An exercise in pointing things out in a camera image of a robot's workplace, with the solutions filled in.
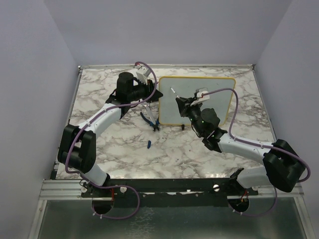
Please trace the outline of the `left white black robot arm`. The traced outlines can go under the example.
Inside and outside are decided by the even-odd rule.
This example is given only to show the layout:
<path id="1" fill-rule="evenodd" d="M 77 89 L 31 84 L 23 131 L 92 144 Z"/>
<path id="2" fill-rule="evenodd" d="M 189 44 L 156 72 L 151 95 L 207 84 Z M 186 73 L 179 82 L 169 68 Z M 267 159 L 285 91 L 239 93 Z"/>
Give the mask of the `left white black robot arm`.
<path id="1" fill-rule="evenodd" d="M 79 125 L 68 124 L 64 128 L 57 160 L 64 164 L 67 173 L 79 174 L 90 181 L 98 196 L 109 193 L 110 176 L 96 163 L 97 138 L 138 103 L 156 102 L 163 96 L 148 79 L 150 73 L 146 67 L 135 75 L 120 73 L 115 90 L 97 113 Z"/>

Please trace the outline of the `blue whiteboard marker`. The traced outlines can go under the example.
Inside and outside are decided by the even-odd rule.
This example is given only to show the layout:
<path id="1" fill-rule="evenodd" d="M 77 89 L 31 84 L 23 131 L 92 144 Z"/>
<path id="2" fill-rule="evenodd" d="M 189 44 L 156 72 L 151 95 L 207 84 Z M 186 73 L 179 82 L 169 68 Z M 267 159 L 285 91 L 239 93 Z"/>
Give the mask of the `blue whiteboard marker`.
<path id="1" fill-rule="evenodd" d="M 171 89 L 171 91 L 174 93 L 175 97 L 176 97 L 176 98 L 179 98 L 179 95 L 176 93 L 176 91 L 175 91 L 172 87 L 170 87 L 170 89 Z"/>

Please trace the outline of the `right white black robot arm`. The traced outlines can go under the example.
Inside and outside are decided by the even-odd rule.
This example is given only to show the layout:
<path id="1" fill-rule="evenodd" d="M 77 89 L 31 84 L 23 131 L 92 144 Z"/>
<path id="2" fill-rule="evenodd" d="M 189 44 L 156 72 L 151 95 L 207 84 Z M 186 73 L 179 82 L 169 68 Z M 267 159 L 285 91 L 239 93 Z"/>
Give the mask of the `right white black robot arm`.
<path id="1" fill-rule="evenodd" d="M 249 141 L 231 136 L 218 124 L 220 119 L 213 108 L 201 109 L 202 104 L 194 98 L 177 97 L 176 103 L 181 117 L 188 118 L 192 130 L 211 151 L 230 153 L 260 164 L 253 169 L 239 169 L 229 182 L 229 189 L 240 195 L 248 188 L 273 186 L 283 192 L 291 192 L 300 182 L 306 169 L 304 163 L 284 140 L 274 143 Z"/>

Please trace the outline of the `blue marker cap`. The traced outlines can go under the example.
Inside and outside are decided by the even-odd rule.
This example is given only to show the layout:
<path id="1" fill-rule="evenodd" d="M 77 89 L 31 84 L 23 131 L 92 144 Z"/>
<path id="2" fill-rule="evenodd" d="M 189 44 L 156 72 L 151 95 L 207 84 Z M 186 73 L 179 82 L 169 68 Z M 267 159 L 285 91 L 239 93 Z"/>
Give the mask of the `blue marker cap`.
<path id="1" fill-rule="evenodd" d="M 148 141 L 148 144 L 147 144 L 147 149 L 150 149 L 151 143 L 152 143 L 152 142 L 149 140 L 149 141 Z"/>

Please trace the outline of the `yellow framed whiteboard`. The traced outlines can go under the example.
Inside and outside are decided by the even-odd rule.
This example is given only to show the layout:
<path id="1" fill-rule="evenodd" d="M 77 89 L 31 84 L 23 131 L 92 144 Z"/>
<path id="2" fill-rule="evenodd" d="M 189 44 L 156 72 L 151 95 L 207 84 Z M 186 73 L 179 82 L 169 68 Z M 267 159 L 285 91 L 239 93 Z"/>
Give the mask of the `yellow framed whiteboard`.
<path id="1" fill-rule="evenodd" d="M 176 97 L 196 98 L 202 103 L 201 109 L 213 108 L 220 119 L 219 125 L 225 124 L 232 101 L 232 91 L 221 91 L 202 97 L 224 88 L 235 89 L 236 80 L 229 77 L 163 76 L 159 79 L 158 90 L 163 94 L 159 99 L 159 122 L 162 125 L 190 126 L 190 120 L 180 116 Z"/>

